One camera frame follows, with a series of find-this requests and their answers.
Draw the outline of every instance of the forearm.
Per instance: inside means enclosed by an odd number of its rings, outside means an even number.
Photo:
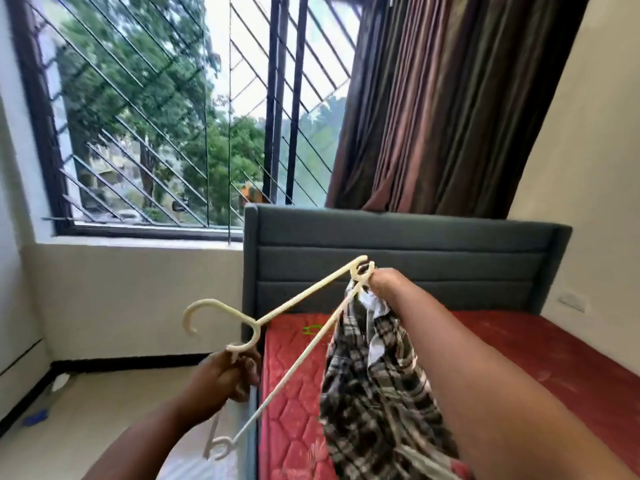
[[[425,291],[405,283],[394,309],[480,480],[635,478],[553,395]]]
[[[127,428],[89,469],[83,480],[153,480],[189,430],[172,402]]]

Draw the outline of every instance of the baseboard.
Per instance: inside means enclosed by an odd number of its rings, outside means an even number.
[[[131,371],[135,369],[169,369],[197,365],[209,354],[149,355],[140,357],[114,357],[80,360],[56,360],[51,364],[56,374],[75,372]]]
[[[0,437],[2,437],[13,426],[13,423],[20,419],[20,416],[27,412],[29,406],[41,395],[47,386],[53,382],[57,373],[53,369],[50,369],[42,379],[40,379],[35,386],[16,404],[9,414],[0,419]]]

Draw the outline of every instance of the bed frame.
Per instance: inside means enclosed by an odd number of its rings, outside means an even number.
[[[451,310],[540,314],[571,236],[569,226],[361,210],[247,205],[243,311],[260,317],[366,254],[394,267]],[[330,314],[348,274],[290,312]],[[251,328],[243,325],[243,341]],[[259,349],[264,348],[264,333]],[[250,411],[258,404],[252,391]],[[257,430],[247,444],[246,478],[257,478]]]

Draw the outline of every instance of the bed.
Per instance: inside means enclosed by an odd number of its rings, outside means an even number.
[[[432,293],[640,473],[640,379],[540,317],[570,227],[271,205],[247,205],[244,219],[244,313],[260,317],[366,254]],[[340,303],[347,281],[345,275],[316,292],[263,331],[263,377],[249,414]],[[245,327],[243,340],[250,337]],[[325,353],[316,347],[249,432],[248,479],[335,478],[316,421]]]

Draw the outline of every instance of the wall outlet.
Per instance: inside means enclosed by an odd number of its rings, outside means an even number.
[[[571,291],[561,293],[557,299],[563,305],[578,310],[580,313],[586,313],[587,307],[589,306],[587,298],[576,295],[576,293],[572,293]]]

